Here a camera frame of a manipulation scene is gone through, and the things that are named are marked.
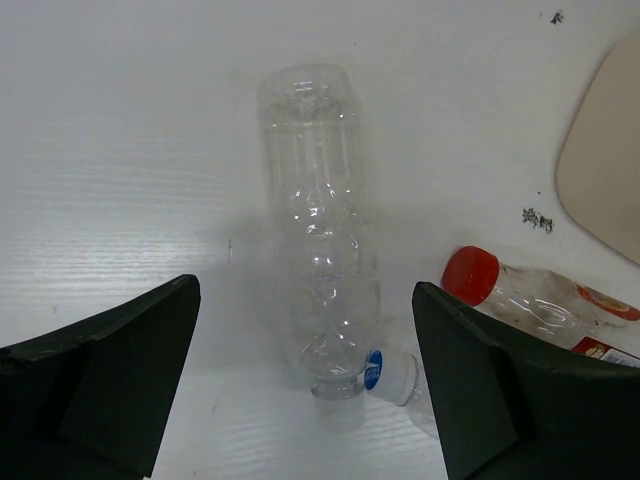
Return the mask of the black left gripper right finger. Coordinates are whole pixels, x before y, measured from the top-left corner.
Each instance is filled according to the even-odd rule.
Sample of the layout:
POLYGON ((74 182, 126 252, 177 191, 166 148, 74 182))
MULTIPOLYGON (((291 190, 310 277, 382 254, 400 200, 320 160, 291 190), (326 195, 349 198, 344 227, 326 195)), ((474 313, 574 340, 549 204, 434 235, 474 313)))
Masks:
POLYGON ((639 372, 553 346, 430 283, 412 308, 452 479, 635 479, 639 372))

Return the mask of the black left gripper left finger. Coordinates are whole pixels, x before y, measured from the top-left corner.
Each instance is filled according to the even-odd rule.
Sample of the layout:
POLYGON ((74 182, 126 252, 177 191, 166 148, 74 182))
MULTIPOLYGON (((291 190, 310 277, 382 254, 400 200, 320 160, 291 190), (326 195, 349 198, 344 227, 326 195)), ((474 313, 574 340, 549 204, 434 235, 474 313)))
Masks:
POLYGON ((148 479, 195 330, 194 275, 1 349, 4 479, 148 479))

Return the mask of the clear bottle red label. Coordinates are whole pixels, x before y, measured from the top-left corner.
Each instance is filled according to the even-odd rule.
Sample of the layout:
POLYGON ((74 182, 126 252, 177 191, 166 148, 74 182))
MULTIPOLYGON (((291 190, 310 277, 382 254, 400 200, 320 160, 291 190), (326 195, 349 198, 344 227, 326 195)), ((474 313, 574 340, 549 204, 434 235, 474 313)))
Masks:
POLYGON ((637 368, 639 309, 551 270, 504 264, 458 249, 441 288, 466 305, 557 347, 637 368))

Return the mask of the clear bottle blue-white cap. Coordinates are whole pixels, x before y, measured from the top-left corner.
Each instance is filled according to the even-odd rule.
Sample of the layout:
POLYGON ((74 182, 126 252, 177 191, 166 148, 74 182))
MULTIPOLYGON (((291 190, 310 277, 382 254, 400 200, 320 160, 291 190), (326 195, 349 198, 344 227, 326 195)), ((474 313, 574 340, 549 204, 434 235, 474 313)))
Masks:
POLYGON ((404 409, 417 428, 439 439, 424 367, 412 353, 388 348, 370 351, 364 387, 373 397, 404 409))

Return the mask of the long clear plastic bottle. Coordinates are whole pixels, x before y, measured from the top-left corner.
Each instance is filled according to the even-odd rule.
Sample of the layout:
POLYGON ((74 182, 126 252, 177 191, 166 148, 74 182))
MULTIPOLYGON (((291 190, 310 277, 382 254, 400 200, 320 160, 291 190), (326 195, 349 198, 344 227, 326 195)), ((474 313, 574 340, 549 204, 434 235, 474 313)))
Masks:
POLYGON ((257 92, 275 234, 279 332, 319 424, 364 421, 362 375, 381 318, 359 102, 346 71, 287 68, 257 92))

